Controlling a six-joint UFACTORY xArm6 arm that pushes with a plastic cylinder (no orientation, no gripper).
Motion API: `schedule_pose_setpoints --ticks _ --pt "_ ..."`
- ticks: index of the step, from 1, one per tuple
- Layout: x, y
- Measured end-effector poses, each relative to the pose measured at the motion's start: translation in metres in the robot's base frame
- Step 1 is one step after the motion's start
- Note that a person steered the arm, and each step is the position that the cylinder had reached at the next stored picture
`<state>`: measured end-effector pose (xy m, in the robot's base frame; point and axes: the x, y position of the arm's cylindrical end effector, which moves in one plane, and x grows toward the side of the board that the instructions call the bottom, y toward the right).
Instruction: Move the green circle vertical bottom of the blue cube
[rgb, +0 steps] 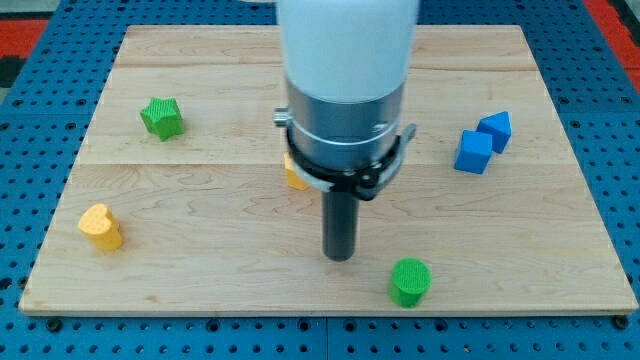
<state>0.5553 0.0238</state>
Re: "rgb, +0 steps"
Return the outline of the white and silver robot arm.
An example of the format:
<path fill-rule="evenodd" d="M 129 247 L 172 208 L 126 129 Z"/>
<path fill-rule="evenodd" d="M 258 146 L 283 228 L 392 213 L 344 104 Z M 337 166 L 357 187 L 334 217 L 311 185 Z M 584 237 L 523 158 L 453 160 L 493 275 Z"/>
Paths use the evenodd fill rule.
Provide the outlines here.
<path fill-rule="evenodd" d="M 369 166 L 391 149 L 418 0 L 279 0 L 291 141 L 312 163 Z"/>

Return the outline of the yellow block behind arm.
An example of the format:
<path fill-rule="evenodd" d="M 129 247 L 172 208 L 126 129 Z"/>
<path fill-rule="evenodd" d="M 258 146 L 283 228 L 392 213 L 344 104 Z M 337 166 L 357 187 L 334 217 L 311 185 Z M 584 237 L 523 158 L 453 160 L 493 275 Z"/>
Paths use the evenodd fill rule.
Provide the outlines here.
<path fill-rule="evenodd" d="M 285 179 L 286 183 L 290 188 L 304 191 L 309 188 L 309 185 L 298 176 L 296 171 L 294 170 L 292 159 L 288 152 L 285 152 L 283 155 L 284 159 L 284 168 L 285 168 Z"/>

